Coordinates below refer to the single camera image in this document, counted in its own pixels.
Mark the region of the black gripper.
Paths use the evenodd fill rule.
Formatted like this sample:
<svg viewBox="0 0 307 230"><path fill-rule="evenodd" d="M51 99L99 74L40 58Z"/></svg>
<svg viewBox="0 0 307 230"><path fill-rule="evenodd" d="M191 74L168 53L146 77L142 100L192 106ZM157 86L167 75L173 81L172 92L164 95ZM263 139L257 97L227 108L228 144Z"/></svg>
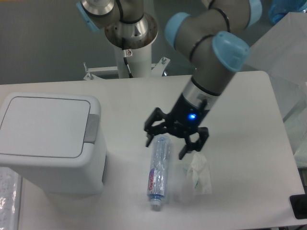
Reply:
<svg viewBox="0 0 307 230"><path fill-rule="evenodd" d="M168 132L185 140L185 146L178 154L179 160L187 153L200 152L209 137L208 128L200 126L209 112L207 105L206 98L200 99L195 106L181 94L169 114L165 114L159 107L155 108L144 123L144 131L147 133L145 146L149 147L155 136ZM192 142L190 136L195 133L199 138Z"/></svg>

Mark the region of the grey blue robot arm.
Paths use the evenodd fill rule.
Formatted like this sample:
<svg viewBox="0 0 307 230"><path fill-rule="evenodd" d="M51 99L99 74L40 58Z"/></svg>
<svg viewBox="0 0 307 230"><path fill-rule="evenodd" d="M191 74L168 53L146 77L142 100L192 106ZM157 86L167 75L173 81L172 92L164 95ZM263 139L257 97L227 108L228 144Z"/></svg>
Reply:
<svg viewBox="0 0 307 230"><path fill-rule="evenodd" d="M172 110L165 114L155 108L144 124L147 144L164 133L184 139L180 159L201 151L209 137L201 122L249 56L248 44L236 32L262 15L259 0L209 0L204 5L207 11L198 16L179 12L167 22L166 40L196 70ZM76 6L90 30L104 29L109 42L119 49L119 76L135 78L142 67L132 61L136 50L149 46L157 36L156 22L144 12L143 1L81 0Z"/></svg>

